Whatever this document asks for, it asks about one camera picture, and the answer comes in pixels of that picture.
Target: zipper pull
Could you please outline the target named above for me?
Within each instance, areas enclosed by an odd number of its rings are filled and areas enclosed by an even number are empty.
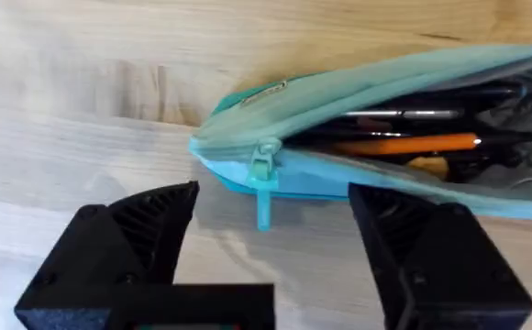
[[[262,139],[254,149],[249,164],[246,185],[256,189],[258,202],[258,229],[270,229],[271,191],[278,189],[278,174],[274,155],[283,143],[276,137]]]

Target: orange pencil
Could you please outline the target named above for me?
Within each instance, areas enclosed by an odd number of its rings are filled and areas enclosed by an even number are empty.
[[[331,148],[348,155],[393,155],[431,151],[470,150],[479,145],[513,144],[532,141],[532,133],[478,137],[474,133],[447,134],[428,137],[400,137],[380,140],[339,142]]]

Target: pencil case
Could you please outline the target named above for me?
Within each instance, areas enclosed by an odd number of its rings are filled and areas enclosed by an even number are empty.
[[[391,163],[283,144],[285,138],[330,118],[404,94],[524,72],[532,76],[532,45],[486,45],[273,82],[225,97],[191,137],[189,149],[228,189],[256,194],[259,230],[270,228],[272,197],[341,200],[347,198],[349,182],[465,204],[477,215],[532,219],[530,165],[512,173],[518,182],[514,186],[501,185],[500,180],[460,184]]]

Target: silver pen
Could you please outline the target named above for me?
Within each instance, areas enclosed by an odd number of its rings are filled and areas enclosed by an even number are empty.
[[[343,116],[368,117],[376,119],[412,119],[412,120],[447,120],[463,116],[463,109],[364,109],[350,111]]]

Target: wooden table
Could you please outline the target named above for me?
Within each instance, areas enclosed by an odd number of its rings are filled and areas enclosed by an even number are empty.
[[[0,106],[198,125],[234,90],[501,42],[532,42],[532,0],[0,0]]]
[[[192,179],[201,192],[177,282],[275,282],[280,329],[382,329],[349,206],[276,200],[273,229],[260,233],[254,198],[227,191],[187,153],[191,131],[0,109],[0,329],[20,328],[13,306],[79,206]],[[532,293],[532,221],[482,224]]]

